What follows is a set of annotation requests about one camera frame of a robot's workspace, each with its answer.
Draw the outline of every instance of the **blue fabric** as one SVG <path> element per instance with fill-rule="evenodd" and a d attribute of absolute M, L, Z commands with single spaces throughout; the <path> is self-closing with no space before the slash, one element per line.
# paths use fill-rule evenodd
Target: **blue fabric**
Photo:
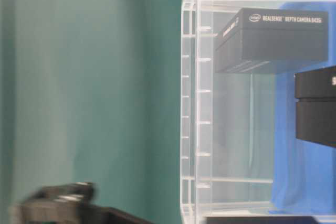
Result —
<path fill-rule="evenodd" d="M 283 9 L 329 13 L 328 61 L 277 75 L 275 175 L 272 202 L 287 213 L 326 215 L 336 212 L 336 150 L 295 137 L 295 72 L 335 65 L 336 3 L 286 3 Z"/>

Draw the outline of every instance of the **black box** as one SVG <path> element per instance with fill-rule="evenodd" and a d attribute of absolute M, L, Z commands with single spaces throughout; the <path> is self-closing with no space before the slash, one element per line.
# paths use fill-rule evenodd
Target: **black box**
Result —
<path fill-rule="evenodd" d="M 318 224 L 312 216 L 228 216 L 208 217 L 207 224 Z"/>
<path fill-rule="evenodd" d="M 336 147 L 336 66 L 295 76 L 296 138 Z"/>
<path fill-rule="evenodd" d="M 214 42 L 216 72 L 281 73 L 328 58 L 328 13 L 242 8 Z"/>

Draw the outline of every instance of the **intel logo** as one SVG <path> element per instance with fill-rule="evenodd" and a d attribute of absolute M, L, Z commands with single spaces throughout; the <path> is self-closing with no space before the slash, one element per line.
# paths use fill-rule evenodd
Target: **intel logo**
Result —
<path fill-rule="evenodd" d="M 261 19 L 261 15 L 260 14 L 252 14 L 248 19 L 251 22 L 258 22 Z"/>

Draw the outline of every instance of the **transparent plastic enclosure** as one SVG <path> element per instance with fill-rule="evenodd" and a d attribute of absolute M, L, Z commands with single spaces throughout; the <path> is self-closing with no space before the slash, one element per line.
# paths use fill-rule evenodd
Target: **transparent plastic enclosure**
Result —
<path fill-rule="evenodd" d="M 286 66 L 276 71 L 283 61 L 272 58 L 276 47 L 266 45 L 266 60 L 240 61 L 221 71 L 218 64 L 241 57 L 234 54 L 243 42 L 223 50 L 220 62 L 217 36 L 242 8 L 327 13 L 327 51 L 315 54 L 321 55 L 316 61 L 298 60 L 307 49 L 293 52 L 289 46 Z M 183 223 L 227 215 L 310 215 L 321 223 L 336 222 L 336 152 L 296 138 L 295 98 L 296 73 L 335 65 L 336 0 L 183 0 L 181 19 Z M 298 40 L 305 36 L 294 35 Z M 254 71 L 270 62 L 273 71 Z"/>

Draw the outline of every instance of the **black device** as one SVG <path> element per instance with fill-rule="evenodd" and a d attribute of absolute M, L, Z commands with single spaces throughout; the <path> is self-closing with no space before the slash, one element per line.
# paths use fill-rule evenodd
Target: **black device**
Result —
<path fill-rule="evenodd" d="M 43 187 L 12 208 L 12 224 L 151 224 L 115 208 L 90 202 L 92 183 Z"/>
<path fill-rule="evenodd" d="M 296 138 L 336 147 L 336 66 L 295 75 Z"/>
<path fill-rule="evenodd" d="M 312 216 L 208 217 L 207 224 L 318 224 Z"/>
<path fill-rule="evenodd" d="M 214 42 L 216 72 L 282 73 L 327 58 L 327 12 L 242 8 Z"/>

